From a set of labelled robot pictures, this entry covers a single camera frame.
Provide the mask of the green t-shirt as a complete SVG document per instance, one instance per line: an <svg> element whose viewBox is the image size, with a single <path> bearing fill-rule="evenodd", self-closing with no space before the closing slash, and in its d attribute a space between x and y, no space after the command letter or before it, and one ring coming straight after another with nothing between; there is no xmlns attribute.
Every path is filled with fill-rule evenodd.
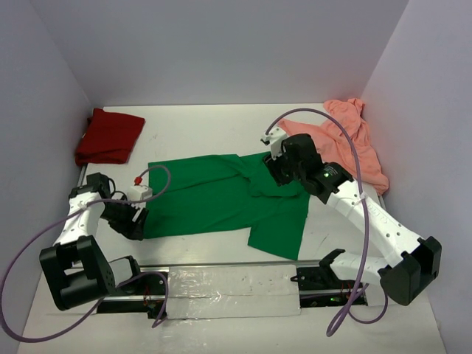
<svg viewBox="0 0 472 354"><path fill-rule="evenodd" d="M249 229L248 246L297 260L310 196L295 181L278 186L264 153L197 156L149 163L144 237Z"/></svg>

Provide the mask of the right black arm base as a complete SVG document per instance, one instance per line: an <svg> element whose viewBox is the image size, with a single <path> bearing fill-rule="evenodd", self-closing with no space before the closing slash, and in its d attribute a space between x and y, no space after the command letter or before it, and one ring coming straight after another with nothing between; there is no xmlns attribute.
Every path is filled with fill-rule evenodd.
<svg viewBox="0 0 472 354"><path fill-rule="evenodd" d="M355 276L340 280L330 268L336 256L345 250L335 249L322 258L317 265L297 266L290 278L299 289L301 308L338 307L346 305L353 291Z"/></svg>

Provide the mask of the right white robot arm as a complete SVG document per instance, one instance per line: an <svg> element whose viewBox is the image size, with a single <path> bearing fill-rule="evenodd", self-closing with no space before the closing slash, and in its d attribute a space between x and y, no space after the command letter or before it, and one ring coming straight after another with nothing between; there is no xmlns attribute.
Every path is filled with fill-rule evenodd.
<svg viewBox="0 0 472 354"><path fill-rule="evenodd" d="M333 208L363 232L380 251L380 257L362 257L343 249L325 256L320 278L328 288L361 278L380 286L399 305L409 305L438 276L442 246L423 238L395 220L365 192L340 164L322 161L306 133L288 136L276 129L264 134L270 151L263 162L279 186L298 182L306 192Z"/></svg>

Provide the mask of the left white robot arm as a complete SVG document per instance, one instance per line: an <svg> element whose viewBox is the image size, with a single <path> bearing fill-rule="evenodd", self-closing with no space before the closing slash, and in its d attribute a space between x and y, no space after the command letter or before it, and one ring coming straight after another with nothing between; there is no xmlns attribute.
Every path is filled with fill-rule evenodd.
<svg viewBox="0 0 472 354"><path fill-rule="evenodd" d="M39 260L53 301L69 310L118 293L139 292L145 283L132 256L108 261L95 234L99 220L129 240L142 240L148 210L112 199L113 181L102 173L86 176L83 186L69 194L69 219L54 245L43 249Z"/></svg>

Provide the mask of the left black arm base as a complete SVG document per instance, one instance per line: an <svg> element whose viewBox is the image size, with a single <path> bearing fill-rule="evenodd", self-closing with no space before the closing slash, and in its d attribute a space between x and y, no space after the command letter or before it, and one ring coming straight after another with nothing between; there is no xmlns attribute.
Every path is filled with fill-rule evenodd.
<svg viewBox="0 0 472 354"><path fill-rule="evenodd" d="M168 266L141 267L144 273L137 280L121 286L105 298L97 314L139 314L146 319L162 322L167 318Z"/></svg>

